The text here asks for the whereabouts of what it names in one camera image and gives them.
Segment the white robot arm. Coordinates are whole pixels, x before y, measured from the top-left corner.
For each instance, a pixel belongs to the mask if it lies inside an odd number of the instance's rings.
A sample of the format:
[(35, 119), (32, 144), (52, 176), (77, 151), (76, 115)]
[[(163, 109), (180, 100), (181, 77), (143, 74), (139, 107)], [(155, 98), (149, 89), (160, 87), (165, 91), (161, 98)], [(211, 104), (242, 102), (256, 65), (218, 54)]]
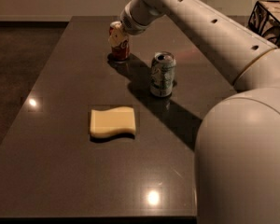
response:
[(132, 0), (130, 35), (167, 15), (238, 91), (195, 145), (197, 224), (280, 224), (280, 48), (200, 0)]

